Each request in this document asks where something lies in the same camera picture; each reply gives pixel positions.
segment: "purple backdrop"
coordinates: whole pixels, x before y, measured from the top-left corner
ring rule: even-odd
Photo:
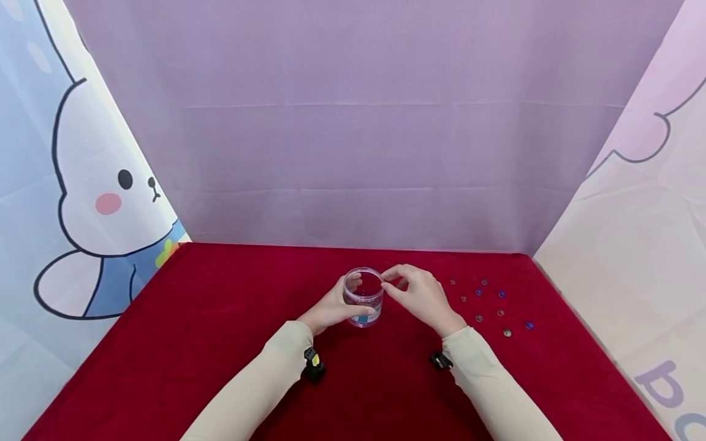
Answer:
[[[522,250],[681,0],[66,0],[194,240]]]

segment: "beige sleeve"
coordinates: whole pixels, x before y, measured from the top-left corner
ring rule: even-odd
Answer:
[[[181,441],[248,440],[306,367],[313,342],[301,322],[286,322],[260,355],[238,372],[201,411]]]
[[[483,337],[471,327],[443,340],[456,384],[471,399],[495,441],[561,441],[549,420]]]

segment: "black wrist device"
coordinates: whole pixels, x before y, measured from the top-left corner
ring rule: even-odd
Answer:
[[[429,357],[429,361],[436,370],[450,369],[453,367],[453,363],[451,363],[451,360],[449,360],[443,352],[434,352]]]
[[[304,351],[304,359],[306,360],[304,374],[309,381],[316,384],[326,374],[326,366],[323,365],[313,347]]]

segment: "person's right hand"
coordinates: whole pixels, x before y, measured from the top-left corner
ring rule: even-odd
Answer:
[[[414,317],[431,326],[441,338],[468,326],[448,304],[441,284],[429,271],[411,265],[395,265],[383,274],[383,289]],[[397,286],[389,283],[398,278]]]

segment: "jar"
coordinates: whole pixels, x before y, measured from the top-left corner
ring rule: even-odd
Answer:
[[[370,306],[375,309],[373,315],[360,315],[348,319],[357,327],[368,327],[375,324],[383,307],[383,288],[380,284],[383,277],[379,272],[368,267],[354,268],[346,274],[343,300],[348,305]]]

